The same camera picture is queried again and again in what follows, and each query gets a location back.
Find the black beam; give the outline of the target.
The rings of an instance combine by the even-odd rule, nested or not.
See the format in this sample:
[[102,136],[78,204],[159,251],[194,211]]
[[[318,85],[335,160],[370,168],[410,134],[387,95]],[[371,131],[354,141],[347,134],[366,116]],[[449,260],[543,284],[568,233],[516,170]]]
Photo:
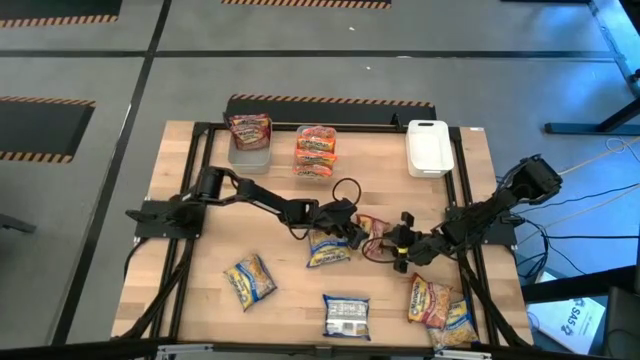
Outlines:
[[625,266],[606,271],[556,279],[521,288],[526,303],[544,303],[605,295],[611,288],[640,294],[640,267]]

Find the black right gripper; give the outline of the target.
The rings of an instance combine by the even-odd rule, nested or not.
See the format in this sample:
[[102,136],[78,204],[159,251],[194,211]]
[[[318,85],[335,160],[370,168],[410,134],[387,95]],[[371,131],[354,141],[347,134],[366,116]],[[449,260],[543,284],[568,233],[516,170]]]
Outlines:
[[392,239],[392,243],[381,242],[379,248],[383,251],[393,251],[393,269],[405,274],[408,265],[429,265],[440,254],[443,238],[437,232],[422,233],[412,230],[414,217],[409,212],[401,213],[401,223],[391,230],[384,232],[381,237]]

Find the dark grey furniture foot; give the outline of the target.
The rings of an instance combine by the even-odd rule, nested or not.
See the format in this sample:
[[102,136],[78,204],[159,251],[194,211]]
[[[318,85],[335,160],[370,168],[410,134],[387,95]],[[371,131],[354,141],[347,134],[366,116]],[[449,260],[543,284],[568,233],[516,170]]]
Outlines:
[[22,233],[34,233],[36,226],[23,222],[17,218],[0,214],[0,228],[7,230],[16,230]]

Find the silver aluminium extrusion bar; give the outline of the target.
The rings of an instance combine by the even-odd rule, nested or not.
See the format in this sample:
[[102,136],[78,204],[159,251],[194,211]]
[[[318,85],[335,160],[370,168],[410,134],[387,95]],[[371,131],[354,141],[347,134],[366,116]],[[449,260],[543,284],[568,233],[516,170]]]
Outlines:
[[156,352],[155,360],[175,360],[178,355],[212,352],[212,344],[171,344],[161,345]]
[[471,350],[447,350],[434,352],[433,360],[493,360],[491,353]]

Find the grey translucent plastic bin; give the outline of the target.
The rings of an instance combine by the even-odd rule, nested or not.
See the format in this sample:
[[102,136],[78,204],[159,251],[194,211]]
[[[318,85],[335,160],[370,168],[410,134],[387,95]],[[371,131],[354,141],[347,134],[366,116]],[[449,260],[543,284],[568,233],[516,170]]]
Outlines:
[[272,135],[272,123],[269,127],[270,132],[270,144],[260,150],[242,151],[236,148],[233,135],[231,133],[231,140],[228,151],[228,161],[232,168],[241,174],[264,174],[269,171],[271,163],[271,135]]

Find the white plastic bin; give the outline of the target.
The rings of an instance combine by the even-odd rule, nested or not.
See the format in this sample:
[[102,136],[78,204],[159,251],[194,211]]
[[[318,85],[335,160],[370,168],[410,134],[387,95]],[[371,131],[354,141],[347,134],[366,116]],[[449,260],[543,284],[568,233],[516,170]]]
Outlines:
[[405,145],[412,177],[440,178],[454,168],[449,127],[444,121],[411,120]]

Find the clear plastic bin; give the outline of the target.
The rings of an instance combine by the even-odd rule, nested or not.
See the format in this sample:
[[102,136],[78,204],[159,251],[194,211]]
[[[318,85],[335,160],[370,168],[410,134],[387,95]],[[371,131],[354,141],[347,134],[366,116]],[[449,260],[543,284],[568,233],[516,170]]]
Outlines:
[[[295,151],[298,149],[298,148],[297,148],[297,138],[298,138],[298,137],[300,137],[300,132],[301,132],[301,130],[302,130],[302,129],[304,129],[305,127],[312,127],[312,126],[300,126],[300,127],[297,129],[297,132],[296,132],[296,139],[295,139],[294,158],[295,158]],[[335,144],[335,151],[334,151],[333,153],[337,156],[337,160],[338,160],[338,155],[336,154],[336,144]],[[334,164],[334,166],[333,166],[333,168],[332,168],[332,170],[333,170],[333,175],[334,175],[334,167],[335,167],[335,165],[336,165],[336,162],[335,162],[335,164]],[[301,181],[305,181],[305,182],[317,182],[317,183],[327,182],[327,181],[331,178],[331,177],[329,177],[329,178],[301,178],[301,177],[298,177],[298,176],[296,176],[296,177],[297,177],[297,178],[299,178]]]

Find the dark grey chair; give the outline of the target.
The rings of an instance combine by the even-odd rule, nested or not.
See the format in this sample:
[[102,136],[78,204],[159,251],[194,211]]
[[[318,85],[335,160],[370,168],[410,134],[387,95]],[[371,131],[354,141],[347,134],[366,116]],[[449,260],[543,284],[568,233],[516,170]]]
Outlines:
[[640,295],[610,289],[603,352],[618,360],[640,360]]

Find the desk with black legs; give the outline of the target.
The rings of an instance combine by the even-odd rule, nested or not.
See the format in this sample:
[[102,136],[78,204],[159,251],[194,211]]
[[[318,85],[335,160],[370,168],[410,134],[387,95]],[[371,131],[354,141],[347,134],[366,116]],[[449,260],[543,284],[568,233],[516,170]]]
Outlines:
[[640,125],[629,125],[628,122],[640,116],[640,68],[631,71],[626,63],[626,57],[621,52],[613,34],[599,14],[600,9],[595,0],[583,0],[589,7],[591,15],[600,28],[600,32],[613,55],[626,85],[635,99],[625,105],[600,123],[558,123],[551,122],[544,125],[547,134],[555,135],[610,135],[610,136],[640,136]]

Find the black hazard-striped floor mat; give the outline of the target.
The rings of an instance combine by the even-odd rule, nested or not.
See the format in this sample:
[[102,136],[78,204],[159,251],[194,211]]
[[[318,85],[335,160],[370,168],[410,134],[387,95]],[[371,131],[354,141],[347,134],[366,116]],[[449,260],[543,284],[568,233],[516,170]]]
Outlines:
[[390,124],[397,115],[402,123],[436,120],[435,106],[427,101],[346,97],[232,95],[225,113],[268,114],[274,122],[322,124]]
[[221,0],[224,5],[386,10],[392,0]]
[[70,163],[96,107],[94,100],[0,97],[0,161]]
[[0,28],[112,23],[123,0],[0,0]]

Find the blue Maruchan ramen packet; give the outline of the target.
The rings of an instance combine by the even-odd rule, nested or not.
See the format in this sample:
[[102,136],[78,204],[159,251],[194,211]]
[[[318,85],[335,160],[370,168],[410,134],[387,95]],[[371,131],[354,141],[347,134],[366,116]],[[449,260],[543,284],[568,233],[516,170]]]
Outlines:
[[436,350],[479,340],[465,299],[450,305],[445,326],[442,329],[429,328],[428,333]]
[[369,300],[323,295],[326,308],[324,336],[371,340],[368,325]]
[[314,230],[308,235],[310,257],[307,268],[316,268],[327,264],[351,259],[350,248],[345,238]]
[[244,311],[277,289],[270,272],[258,254],[250,254],[224,271]]

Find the white printed box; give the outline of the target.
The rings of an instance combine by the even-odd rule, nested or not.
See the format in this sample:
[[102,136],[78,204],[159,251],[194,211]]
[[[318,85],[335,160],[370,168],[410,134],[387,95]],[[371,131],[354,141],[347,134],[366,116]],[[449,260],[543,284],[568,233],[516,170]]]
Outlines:
[[527,306],[533,327],[577,354],[588,354],[605,307],[591,298],[534,303]]

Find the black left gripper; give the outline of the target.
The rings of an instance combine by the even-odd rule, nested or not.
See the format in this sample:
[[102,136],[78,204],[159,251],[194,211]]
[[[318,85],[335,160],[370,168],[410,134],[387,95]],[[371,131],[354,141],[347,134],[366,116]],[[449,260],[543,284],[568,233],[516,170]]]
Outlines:
[[352,216],[356,212],[357,206],[346,198],[314,205],[309,210],[308,229],[345,238],[351,249],[358,250],[361,243],[369,238],[364,231],[371,230],[371,218],[356,217],[354,223]]

